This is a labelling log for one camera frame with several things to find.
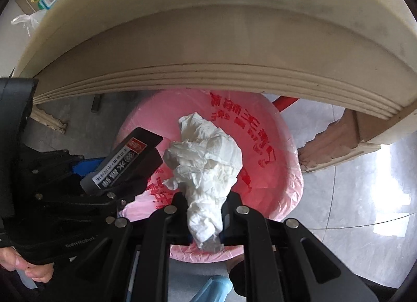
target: pink trash bin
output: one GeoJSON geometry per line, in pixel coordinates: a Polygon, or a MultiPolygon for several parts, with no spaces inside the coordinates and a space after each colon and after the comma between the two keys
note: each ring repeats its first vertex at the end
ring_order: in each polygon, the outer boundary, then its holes
{"type": "MultiPolygon", "coordinates": [[[[243,169],[232,191],[243,204],[264,217],[281,221],[298,204],[303,177],[297,148],[279,111],[261,94],[179,89],[161,91],[140,103],[119,130],[116,144],[133,129],[142,127],[163,137],[157,146],[161,156],[171,141],[180,141],[178,119],[197,112],[232,136],[242,150],[243,169]]],[[[152,175],[146,191],[128,204],[122,215],[130,221],[145,219],[171,203],[175,192],[162,182],[172,177],[165,165],[152,175]]],[[[170,256],[184,262],[224,261],[243,253],[243,246],[227,246],[219,253],[190,246],[171,246],[170,256]]]]}

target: black battery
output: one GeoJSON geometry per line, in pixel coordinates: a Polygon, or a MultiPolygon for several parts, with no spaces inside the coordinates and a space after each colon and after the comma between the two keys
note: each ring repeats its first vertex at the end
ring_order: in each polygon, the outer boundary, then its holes
{"type": "Polygon", "coordinates": [[[156,146],[162,137],[136,128],[103,160],[97,169],[80,182],[89,195],[103,195],[123,183],[148,179],[162,164],[156,146]]]}

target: white tissue paper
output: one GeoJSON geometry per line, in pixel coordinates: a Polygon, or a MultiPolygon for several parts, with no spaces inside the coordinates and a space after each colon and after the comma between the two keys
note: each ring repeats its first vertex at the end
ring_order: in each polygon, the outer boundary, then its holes
{"type": "Polygon", "coordinates": [[[163,159],[174,177],[171,190],[185,191],[188,229],[205,251],[223,249],[221,208],[242,169],[242,152],[235,140],[196,112],[179,119],[182,142],[172,142],[163,159]]]}

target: human hand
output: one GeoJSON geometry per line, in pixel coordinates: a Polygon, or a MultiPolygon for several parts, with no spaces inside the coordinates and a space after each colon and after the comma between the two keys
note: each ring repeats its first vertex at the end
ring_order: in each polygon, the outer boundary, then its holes
{"type": "Polygon", "coordinates": [[[49,282],[53,274],[53,263],[36,266],[24,260],[20,254],[11,247],[0,248],[0,265],[8,271],[20,269],[27,277],[36,282],[49,282]]]}

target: red logo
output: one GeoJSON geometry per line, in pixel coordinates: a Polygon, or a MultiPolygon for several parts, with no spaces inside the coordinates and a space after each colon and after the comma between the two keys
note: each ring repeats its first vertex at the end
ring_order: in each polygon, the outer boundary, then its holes
{"type": "Polygon", "coordinates": [[[131,140],[128,142],[127,146],[132,149],[133,151],[140,154],[145,148],[147,147],[147,144],[141,142],[140,140],[137,140],[136,138],[132,137],[131,140]]]}

